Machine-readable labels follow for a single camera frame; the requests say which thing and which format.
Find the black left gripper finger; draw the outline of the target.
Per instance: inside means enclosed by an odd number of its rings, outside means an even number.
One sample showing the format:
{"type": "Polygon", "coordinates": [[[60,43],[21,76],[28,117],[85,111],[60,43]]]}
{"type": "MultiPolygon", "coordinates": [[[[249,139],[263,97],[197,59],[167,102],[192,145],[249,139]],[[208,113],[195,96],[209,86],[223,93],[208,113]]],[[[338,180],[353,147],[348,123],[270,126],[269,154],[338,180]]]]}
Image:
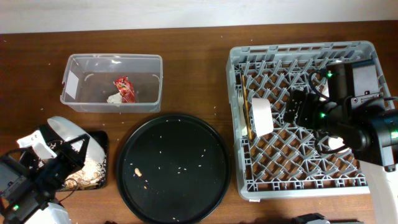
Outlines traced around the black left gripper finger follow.
{"type": "Polygon", "coordinates": [[[32,146],[22,147],[18,149],[13,149],[6,153],[7,161],[14,161],[15,159],[12,157],[12,154],[21,153],[21,158],[23,161],[40,161],[41,158],[35,153],[34,148],[32,146]]]}
{"type": "Polygon", "coordinates": [[[63,142],[60,145],[60,153],[69,157],[86,157],[89,141],[90,137],[88,134],[79,135],[74,139],[63,142]],[[76,151],[72,146],[72,144],[77,142],[81,143],[79,151],[76,151]]]}

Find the grey bowl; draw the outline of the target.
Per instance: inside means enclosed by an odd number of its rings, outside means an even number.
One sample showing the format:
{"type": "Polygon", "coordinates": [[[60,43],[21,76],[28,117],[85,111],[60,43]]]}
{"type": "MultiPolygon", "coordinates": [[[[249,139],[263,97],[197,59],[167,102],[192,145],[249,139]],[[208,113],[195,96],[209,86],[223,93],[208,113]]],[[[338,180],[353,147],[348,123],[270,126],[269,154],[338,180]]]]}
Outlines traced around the grey bowl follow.
{"type": "Polygon", "coordinates": [[[75,123],[61,116],[53,116],[49,118],[47,122],[49,126],[55,131],[55,133],[65,141],[75,139],[82,134],[89,135],[90,140],[87,147],[86,157],[93,161],[96,161],[97,163],[102,163],[104,161],[104,149],[90,134],[81,129],[75,123]]]}

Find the white cup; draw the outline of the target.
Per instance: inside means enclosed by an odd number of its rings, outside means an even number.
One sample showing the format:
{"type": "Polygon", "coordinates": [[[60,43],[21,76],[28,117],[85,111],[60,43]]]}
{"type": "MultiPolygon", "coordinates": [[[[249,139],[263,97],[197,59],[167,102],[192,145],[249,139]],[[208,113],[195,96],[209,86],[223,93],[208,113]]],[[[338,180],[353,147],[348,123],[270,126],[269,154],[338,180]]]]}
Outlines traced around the white cup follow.
{"type": "Polygon", "coordinates": [[[341,149],[341,147],[344,146],[344,143],[343,143],[343,139],[339,138],[339,137],[337,137],[337,138],[329,137],[328,138],[328,146],[329,146],[330,150],[333,151],[334,153],[344,153],[346,151],[351,150],[350,147],[341,149]]]}

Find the pink bowl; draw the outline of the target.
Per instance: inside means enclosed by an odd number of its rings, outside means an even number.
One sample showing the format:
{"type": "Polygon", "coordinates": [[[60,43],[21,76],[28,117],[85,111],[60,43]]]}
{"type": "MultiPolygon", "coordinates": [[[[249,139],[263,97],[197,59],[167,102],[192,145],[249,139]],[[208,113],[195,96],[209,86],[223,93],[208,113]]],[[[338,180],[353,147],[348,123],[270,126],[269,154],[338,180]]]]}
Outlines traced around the pink bowl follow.
{"type": "Polygon", "coordinates": [[[273,132],[274,123],[270,101],[263,98],[253,98],[251,103],[256,135],[264,136],[273,132]]]}

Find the white tissue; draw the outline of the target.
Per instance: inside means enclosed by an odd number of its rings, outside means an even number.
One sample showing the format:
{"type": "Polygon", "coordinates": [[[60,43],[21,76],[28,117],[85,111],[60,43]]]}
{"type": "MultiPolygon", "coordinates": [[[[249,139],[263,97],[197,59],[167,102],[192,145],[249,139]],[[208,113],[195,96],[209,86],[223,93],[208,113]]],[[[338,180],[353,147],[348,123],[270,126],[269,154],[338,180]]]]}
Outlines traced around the white tissue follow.
{"type": "Polygon", "coordinates": [[[114,95],[109,96],[106,101],[108,103],[122,103],[123,102],[123,97],[121,96],[120,93],[116,93],[114,95]]]}

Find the red snack wrapper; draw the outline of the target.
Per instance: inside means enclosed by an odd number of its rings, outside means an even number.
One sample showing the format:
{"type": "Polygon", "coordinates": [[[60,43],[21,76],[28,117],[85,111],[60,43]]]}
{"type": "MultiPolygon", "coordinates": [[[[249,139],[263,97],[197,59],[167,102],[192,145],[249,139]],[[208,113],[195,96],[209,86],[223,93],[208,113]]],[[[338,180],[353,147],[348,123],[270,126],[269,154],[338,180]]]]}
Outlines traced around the red snack wrapper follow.
{"type": "Polygon", "coordinates": [[[122,96],[123,103],[135,103],[135,91],[133,84],[128,80],[127,76],[120,77],[114,81],[120,95],[122,96]]]}

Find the wooden chopstick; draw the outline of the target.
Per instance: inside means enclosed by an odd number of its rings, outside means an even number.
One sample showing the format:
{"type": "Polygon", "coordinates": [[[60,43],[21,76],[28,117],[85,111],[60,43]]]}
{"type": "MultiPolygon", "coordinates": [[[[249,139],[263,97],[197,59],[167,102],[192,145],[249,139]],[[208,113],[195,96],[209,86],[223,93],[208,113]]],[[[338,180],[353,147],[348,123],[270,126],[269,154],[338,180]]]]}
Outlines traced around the wooden chopstick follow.
{"type": "Polygon", "coordinates": [[[246,126],[247,126],[247,131],[248,131],[248,139],[251,141],[252,140],[252,131],[251,131],[251,123],[250,123],[250,117],[249,117],[249,108],[248,108],[248,100],[247,100],[247,94],[246,94],[246,85],[245,85],[245,79],[244,75],[241,75],[241,84],[243,88],[243,100],[244,100],[244,112],[246,116],[246,126]]]}

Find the white plastic fork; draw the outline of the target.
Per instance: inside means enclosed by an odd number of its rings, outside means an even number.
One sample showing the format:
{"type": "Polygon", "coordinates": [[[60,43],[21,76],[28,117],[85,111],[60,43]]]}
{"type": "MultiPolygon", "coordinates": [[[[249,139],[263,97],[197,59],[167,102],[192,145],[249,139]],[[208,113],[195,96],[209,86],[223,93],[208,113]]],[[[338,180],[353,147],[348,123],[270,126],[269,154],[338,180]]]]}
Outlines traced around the white plastic fork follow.
{"type": "Polygon", "coordinates": [[[238,107],[239,107],[239,119],[241,125],[241,134],[242,136],[248,135],[247,124],[245,120],[245,114],[243,110],[244,98],[241,90],[238,90],[238,107]]]}

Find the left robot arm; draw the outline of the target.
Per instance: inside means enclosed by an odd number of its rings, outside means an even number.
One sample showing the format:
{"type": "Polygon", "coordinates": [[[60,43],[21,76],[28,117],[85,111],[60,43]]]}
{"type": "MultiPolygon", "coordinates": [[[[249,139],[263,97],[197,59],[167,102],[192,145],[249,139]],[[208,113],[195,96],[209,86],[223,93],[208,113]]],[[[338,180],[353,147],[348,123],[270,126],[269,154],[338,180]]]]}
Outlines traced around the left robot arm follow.
{"type": "Polygon", "coordinates": [[[4,223],[25,223],[39,210],[51,203],[60,205],[55,193],[62,188],[68,176],[85,165],[90,136],[82,134],[57,146],[58,152],[37,171],[32,171],[16,161],[14,152],[31,151],[31,147],[15,149],[1,156],[1,204],[4,223]]]}

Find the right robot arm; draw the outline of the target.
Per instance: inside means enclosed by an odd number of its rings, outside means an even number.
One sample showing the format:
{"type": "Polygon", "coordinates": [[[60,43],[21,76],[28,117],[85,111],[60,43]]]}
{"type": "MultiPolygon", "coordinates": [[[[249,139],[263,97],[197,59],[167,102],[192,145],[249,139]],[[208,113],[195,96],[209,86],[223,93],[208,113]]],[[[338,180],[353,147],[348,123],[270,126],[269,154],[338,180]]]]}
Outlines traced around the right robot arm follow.
{"type": "Polygon", "coordinates": [[[387,109],[372,59],[331,63],[308,78],[311,92],[292,90],[284,121],[339,137],[368,183],[378,223],[397,223],[397,110],[387,109]]]}

